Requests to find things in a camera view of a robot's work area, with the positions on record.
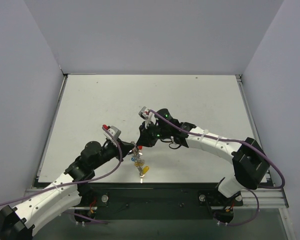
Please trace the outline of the steel key organiser ring disc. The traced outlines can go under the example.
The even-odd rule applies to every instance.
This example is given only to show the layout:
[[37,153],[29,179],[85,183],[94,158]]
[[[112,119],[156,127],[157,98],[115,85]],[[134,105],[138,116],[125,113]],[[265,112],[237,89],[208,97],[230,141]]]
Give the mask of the steel key organiser ring disc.
[[[134,149],[130,152],[131,158],[132,157],[136,158],[136,161],[133,161],[134,164],[135,164],[135,162],[139,162],[139,163],[143,163],[143,166],[144,166],[145,161],[141,158],[142,153],[140,152],[140,150],[138,149],[138,146],[136,145],[136,143],[134,141],[132,141],[131,143],[134,144]],[[144,176],[144,175],[142,175],[143,166],[135,166],[139,172],[140,177]]]

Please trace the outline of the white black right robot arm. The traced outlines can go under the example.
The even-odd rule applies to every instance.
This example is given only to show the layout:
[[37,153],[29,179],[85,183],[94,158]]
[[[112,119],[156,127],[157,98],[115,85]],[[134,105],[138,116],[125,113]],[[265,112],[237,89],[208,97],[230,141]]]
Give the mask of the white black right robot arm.
[[143,122],[137,146],[152,148],[157,141],[162,141],[179,148],[202,150],[232,164],[234,173],[217,185],[217,191],[225,198],[233,197],[242,189],[257,189],[269,170],[263,150],[251,137],[235,140],[213,134],[195,124],[180,122],[166,108],[155,112],[143,107],[138,114]]

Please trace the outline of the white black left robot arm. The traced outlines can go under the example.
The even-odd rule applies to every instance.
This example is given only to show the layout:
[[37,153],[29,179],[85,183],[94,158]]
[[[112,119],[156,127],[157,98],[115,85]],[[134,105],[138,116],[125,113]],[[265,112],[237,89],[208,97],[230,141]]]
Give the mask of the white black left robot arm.
[[0,210],[0,239],[31,240],[64,211],[78,204],[90,204],[93,194],[87,181],[95,176],[95,169],[113,158],[124,158],[134,147],[121,140],[118,144],[107,140],[103,145],[88,142],[75,161],[41,192]]

